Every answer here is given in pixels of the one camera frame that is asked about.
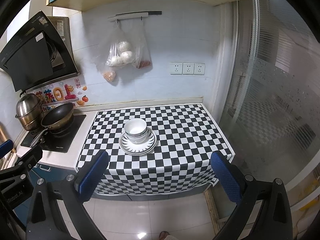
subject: cabinet door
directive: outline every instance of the cabinet door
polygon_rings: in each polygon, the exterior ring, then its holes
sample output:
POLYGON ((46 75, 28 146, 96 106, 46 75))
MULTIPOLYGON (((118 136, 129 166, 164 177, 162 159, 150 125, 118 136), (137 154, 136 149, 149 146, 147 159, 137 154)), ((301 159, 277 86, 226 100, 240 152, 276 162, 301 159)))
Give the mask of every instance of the cabinet door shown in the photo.
POLYGON ((48 165, 38 164, 32 170, 47 182, 63 180, 69 174, 76 174, 76 171, 56 168, 48 165))
POLYGON ((16 213, 17 217, 25 226, 27 225, 27 217, 29 212, 30 200, 31 199, 28 198, 25 202, 21 203, 19 206, 17 206, 14 209, 14 212, 16 213))

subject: floor tile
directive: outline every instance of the floor tile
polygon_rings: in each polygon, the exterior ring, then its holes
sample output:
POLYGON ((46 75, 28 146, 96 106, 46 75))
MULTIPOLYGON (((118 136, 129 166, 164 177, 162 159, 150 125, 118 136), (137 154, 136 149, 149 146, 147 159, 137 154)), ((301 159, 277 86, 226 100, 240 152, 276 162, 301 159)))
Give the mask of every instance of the floor tile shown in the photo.
MULTIPOLYGON (((169 233, 178 240, 212 240, 214 237, 214 231, 211 222, 184 230, 169 231, 169 233)), ((159 234, 152 234, 152 240, 159 240, 159 234)))
POLYGON ((151 232, 182 230, 211 222, 204 194, 149 201, 151 232))
POLYGON ((122 234, 101 231, 108 240, 152 240, 151 234, 122 234))
MULTIPOLYGON (((60 208, 60 212, 61 212, 61 215, 63 217, 63 219, 65 221, 69 221, 71 222, 71 218, 68 214, 68 211, 67 211, 67 208, 64 204, 64 202, 62 200, 57 200, 58 202, 58 206, 60 208)), ((91 198, 89 201, 87 202, 84 202, 83 206, 85 207, 87 213, 90 215, 90 217, 93 219, 93 212, 94 212, 94 203, 95 203, 95 199, 94 198, 91 198)))
POLYGON ((151 233, 148 201, 96 199, 93 221, 101 231, 151 233))

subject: white bowl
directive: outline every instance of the white bowl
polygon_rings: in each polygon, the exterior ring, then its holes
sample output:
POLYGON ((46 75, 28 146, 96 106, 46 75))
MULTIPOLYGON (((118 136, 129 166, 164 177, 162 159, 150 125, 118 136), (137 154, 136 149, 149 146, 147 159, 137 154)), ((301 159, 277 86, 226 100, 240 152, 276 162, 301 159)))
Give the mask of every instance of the white bowl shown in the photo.
POLYGON ((134 118, 127 121, 124 125, 124 131, 131 137, 139 137, 146 133, 147 123, 140 118, 134 118))
POLYGON ((139 144, 139 143, 143 143, 146 140, 147 135, 148 135, 148 131, 146 130, 145 133, 140 136, 130 136, 130 135, 126 134, 126 137, 132 143, 139 144))

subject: checkered tablecloth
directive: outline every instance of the checkered tablecloth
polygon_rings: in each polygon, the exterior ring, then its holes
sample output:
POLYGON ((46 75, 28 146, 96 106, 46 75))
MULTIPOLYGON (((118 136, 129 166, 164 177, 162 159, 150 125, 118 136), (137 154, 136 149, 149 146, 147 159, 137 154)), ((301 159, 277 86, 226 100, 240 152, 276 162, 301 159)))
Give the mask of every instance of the checkered tablecloth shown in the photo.
POLYGON ((202 104, 137 107, 98 112, 76 167, 104 149, 110 163, 98 194, 163 194, 185 191, 217 180, 210 166, 213 151, 228 160, 234 152, 202 104), (142 118, 157 135, 150 153, 125 154, 119 137, 127 120, 142 118))

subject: wall tile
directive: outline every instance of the wall tile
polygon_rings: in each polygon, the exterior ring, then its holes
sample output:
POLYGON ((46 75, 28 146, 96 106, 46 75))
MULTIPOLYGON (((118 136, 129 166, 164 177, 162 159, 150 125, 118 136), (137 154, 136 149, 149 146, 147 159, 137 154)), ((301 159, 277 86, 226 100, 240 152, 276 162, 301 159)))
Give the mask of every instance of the wall tile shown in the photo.
POLYGON ((23 130, 19 120, 15 118, 19 93, 20 91, 14 91, 11 78, 0 72, 0 97, 3 102, 0 105, 0 125, 13 142, 23 130))
POLYGON ((68 9, 68 8, 52 7, 52 16, 70 17, 71 15, 74 15, 78 12, 79 11, 77 10, 68 9))
POLYGON ((137 100, 202 97, 210 78, 171 76, 135 79, 137 100))
POLYGON ((213 76, 216 68, 216 48, 210 41, 175 37, 147 38, 152 67, 135 69, 134 78, 170 77, 170 62, 205 63, 205 76, 213 76))
POLYGON ((101 105, 109 103, 136 101, 134 80, 122 80, 88 85, 85 91, 89 104, 101 105))
MULTIPOLYGON (((140 19, 122 20, 122 29, 128 32, 137 21, 140 19)), ((87 90, 76 89, 75 78, 57 82, 45 89, 60 87, 64 90, 64 84, 71 85, 74 87, 72 93, 79 95, 80 100, 84 94, 89 98, 86 106, 206 97, 211 92, 216 72, 219 27, 219 6, 212 7, 191 0, 129 0, 75 13, 70 16, 73 54, 81 71, 77 78, 82 87, 87 86, 87 90), (99 59, 101 62, 98 62, 97 56, 108 56, 108 36, 115 24, 109 22, 108 17, 145 10, 163 12, 160 16, 144 19, 152 67, 136 69, 129 65, 116 71, 113 82, 107 82, 101 75, 106 59, 99 59), (170 75, 170 62, 205 63, 205 75, 170 75)))
MULTIPOLYGON (((108 17, 125 12, 128 12, 128 2, 121 1, 70 16, 72 50, 99 44, 113 30, 115 23, 109 22, 108 17)), ((129 30, 126 23, 122 23, 122 26, 124 31, 129 30)))

